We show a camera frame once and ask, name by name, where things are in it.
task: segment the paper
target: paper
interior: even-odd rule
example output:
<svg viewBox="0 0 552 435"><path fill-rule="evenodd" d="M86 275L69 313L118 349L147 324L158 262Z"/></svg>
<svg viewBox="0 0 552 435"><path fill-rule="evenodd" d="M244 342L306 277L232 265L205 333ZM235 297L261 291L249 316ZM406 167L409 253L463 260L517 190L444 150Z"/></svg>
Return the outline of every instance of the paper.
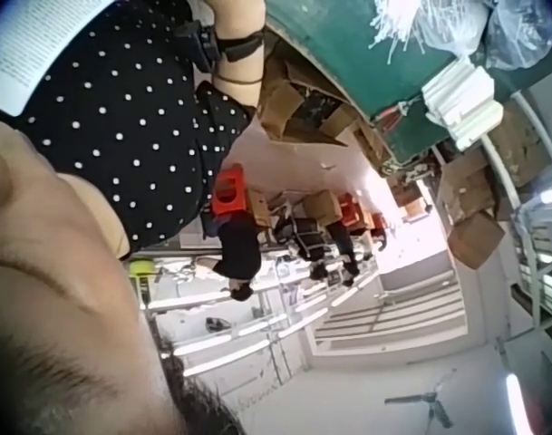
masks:
<svg viewBox="0 0 552 435"><path fill-rule="evenodd" d="M10 0L0 11L0 110L18 116L70 41L115 0Z"/></svg>

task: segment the plastic bag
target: plastic bag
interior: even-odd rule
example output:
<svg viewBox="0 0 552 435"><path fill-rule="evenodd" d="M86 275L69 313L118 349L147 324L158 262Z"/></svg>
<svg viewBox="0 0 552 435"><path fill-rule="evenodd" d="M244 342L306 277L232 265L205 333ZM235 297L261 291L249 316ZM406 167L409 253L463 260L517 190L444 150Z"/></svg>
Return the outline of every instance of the plastic bag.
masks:
<svg viewBox="0 0 552 435"><path fill-rule="evenodd" d="M531 68L552 48L552 8L544 0L499 0L487 30L486 66Z"/></svg>
<svg viewBox="0 0 552 435"><path fill-rule="evenodd" d="M457 57L479 47L489 9L480 0L426 0L416 17L422 41Z"/></svg>

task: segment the black shirt with white dots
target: black shirt with white dots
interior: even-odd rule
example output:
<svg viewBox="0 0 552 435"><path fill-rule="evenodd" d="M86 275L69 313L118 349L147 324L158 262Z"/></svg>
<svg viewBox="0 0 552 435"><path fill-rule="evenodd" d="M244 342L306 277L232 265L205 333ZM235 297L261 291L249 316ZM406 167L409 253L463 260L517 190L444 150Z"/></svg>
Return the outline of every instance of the black shirt with white dots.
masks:
<svg viewBox="0 0 552 435"><path fill-rule="evenodd" d="M173 31L184 0L117 2L53 63L23 114L0 120L58 172L91 182L118 214L131 252L175 236L210 199L249 108L203 82Z"/></svg>

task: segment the yellow object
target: yellow object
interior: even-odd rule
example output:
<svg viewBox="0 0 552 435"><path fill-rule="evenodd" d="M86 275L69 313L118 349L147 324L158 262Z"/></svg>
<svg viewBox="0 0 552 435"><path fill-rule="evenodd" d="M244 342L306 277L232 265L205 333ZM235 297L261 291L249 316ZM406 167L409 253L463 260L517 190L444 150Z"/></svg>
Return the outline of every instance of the yellow object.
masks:
<svg viewBox="0 0 552 435"><path fill-rule="evenodd" d="M155 275L155 263L152 260L134 260L129 264L129 276Z"/></svg>

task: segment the ceiling fan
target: ceiling fan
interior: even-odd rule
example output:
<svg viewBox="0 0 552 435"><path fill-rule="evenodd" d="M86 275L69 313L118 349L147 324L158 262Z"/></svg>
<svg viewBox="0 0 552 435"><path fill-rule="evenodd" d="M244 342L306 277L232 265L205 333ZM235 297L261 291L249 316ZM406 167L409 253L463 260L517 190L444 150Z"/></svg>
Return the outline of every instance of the ceiling fan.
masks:
<svg viewBox="0 0 552 435"><path fill-rule="evenodd" d="M391 397L389 399L384 399L384 404L388 405L391 403L418 403L424 402L429 405L429 421L427 423L427 429L424 432L425 435L429 433L432 422L436 419L443 428L450 429L453 426L452 421L449 418L449 415L445 411L444 406L439 400L439 393L442 390L442 387L445 382L449 381L450 378L457 372L457 369L452 369L449 373L445 374L440 381L434 386L432 391L425 392L424 394L415 394L412 396L404 397Z"/></svg>

